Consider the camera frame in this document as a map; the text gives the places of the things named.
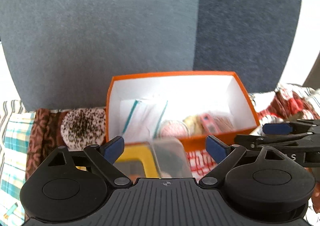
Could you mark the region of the pink small packet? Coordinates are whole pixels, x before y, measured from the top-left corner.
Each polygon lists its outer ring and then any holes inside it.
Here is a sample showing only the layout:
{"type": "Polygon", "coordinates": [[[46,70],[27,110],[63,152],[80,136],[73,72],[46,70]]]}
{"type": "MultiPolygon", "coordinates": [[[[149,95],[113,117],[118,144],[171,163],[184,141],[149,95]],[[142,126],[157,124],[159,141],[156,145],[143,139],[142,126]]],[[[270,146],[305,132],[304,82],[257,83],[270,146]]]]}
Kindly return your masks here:
{"type": "Polygon", "coordinates": [[[200,122],[207,134],[221,133],[219,126],[210,114],[204,113],[200,115],[200,122]]]}

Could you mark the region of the beige fabric scrunchie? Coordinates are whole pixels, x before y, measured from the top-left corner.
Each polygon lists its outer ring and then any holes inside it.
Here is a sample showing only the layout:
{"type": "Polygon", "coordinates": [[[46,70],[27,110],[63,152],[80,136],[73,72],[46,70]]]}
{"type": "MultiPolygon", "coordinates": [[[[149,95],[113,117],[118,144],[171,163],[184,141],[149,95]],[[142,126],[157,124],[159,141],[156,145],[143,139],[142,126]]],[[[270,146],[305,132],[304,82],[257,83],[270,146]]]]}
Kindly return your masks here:
{"type": "Polygon", "coordinates": [[[189,130],[190,136],[198,136],[203,134],[203,126],[199,115],[189,116],[183,120],[189,130]]]}

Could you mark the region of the blue surgical face mask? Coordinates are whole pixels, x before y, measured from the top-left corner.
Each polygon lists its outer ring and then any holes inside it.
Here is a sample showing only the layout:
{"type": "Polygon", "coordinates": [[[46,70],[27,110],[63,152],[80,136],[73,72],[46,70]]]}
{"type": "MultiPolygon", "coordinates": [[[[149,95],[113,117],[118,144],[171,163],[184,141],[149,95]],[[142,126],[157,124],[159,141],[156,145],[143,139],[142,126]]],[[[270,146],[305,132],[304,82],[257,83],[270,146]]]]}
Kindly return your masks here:
{"type": "Polygon", "coordinates": [[[125,143],[152,140],[157,135],[167,105],[167,100],[135,100],[122,132],[125,143]]]}

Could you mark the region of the clear plastic storage container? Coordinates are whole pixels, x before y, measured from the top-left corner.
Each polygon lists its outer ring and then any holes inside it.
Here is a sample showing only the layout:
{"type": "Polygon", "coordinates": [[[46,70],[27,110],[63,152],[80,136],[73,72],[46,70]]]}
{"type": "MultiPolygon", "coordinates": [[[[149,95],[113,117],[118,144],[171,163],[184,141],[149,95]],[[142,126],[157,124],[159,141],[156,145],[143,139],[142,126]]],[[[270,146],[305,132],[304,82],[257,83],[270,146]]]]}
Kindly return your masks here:
{"type": "Polygon", "coordinates": [[[149,145],[157,162],[160,178],[190,178],[192,173],[182,143],[173,137],[159,138],[152,141],[125,144],[149,145]]]}

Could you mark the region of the white cloth red squares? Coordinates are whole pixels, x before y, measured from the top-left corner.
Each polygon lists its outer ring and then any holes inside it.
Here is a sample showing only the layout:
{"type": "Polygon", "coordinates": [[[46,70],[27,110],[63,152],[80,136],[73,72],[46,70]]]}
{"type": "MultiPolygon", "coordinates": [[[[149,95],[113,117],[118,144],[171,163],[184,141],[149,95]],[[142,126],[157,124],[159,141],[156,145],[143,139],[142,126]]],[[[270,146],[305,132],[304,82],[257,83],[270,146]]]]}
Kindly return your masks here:
{"type": "Polygon", "coordinates": [[[187,158],[191,173],[197,181],[217,165],[206,150],[187,152],[187,158]]]}

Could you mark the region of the black white speckled pouch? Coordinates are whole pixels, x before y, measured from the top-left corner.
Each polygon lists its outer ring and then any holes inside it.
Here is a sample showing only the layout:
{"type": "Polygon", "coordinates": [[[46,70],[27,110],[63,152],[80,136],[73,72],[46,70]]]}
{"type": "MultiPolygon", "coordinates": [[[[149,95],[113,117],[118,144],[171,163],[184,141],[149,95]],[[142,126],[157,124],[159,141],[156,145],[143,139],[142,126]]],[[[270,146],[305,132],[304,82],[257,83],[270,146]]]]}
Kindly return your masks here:
{"type": "Polygon", "coordinates": [[[92,144],[105,141],[106,114],[103,108],[80,108],[70,110],[63,118],[60,132],[71,151],[81,151],[92,144]]]}

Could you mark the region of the orange cardboard box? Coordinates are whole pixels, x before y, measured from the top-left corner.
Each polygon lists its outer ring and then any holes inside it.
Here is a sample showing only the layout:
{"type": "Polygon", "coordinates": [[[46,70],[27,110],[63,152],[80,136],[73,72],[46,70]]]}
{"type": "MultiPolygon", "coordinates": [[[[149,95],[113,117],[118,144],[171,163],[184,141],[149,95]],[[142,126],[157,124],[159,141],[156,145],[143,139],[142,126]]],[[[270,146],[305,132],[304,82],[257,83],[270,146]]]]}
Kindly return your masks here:
{"type": "Polygon", "coordinates": [[[240,78],[232,71],[171,71],[112,77],[106,98],[106,138],[123,134],[136,101],[161,105],[160,122],[212,113],[227,116],[233,130],[218,134],[230,145],[249,134],[259,119],[240,78]]]}

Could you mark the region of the patterned patchwork bedsheet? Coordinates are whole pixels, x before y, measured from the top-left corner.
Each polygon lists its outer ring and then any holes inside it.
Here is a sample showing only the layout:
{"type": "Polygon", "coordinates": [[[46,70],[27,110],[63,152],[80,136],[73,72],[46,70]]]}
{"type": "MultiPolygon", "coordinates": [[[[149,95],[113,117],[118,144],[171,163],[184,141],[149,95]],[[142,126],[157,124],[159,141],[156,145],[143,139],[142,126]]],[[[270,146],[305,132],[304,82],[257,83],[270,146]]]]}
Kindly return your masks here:
{"type": "MultiPolygon", "coordinates": [[[[319,119],[319,90],[279,84],[274,91],[250,94],[260,124],[319,119]]],[[[22,225],[20,190],[27,175],[63,142],[61,125],[75,110],[41,108],[27,112],[20,100],[1,103],[1,225],[22,225]]]]}

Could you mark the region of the dark blue sofa cushion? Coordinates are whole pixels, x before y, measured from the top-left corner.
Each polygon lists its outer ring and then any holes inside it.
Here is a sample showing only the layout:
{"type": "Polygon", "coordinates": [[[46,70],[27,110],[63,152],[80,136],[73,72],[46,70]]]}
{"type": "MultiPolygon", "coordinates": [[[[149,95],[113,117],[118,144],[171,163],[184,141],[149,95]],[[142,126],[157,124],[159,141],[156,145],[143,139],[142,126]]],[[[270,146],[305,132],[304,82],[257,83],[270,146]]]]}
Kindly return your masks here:
{"type": "Polygon", "coordinates": [[[237,73],[250,93],[275,89],[302,0],[199,0],[194,70],[237,73]]]}

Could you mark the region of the grey sofa back cushion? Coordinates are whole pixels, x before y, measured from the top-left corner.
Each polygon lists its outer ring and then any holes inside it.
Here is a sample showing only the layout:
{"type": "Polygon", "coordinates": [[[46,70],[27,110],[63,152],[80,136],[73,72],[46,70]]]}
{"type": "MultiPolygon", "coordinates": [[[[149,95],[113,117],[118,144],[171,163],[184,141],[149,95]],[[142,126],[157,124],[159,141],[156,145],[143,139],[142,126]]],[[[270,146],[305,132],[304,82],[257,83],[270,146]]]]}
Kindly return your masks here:
{"type": "Polygon", "coordinates": [[[191,70],[199,0],[1,0],[1,41],[27,110],[99,107],[111,78],[191,70]]]}

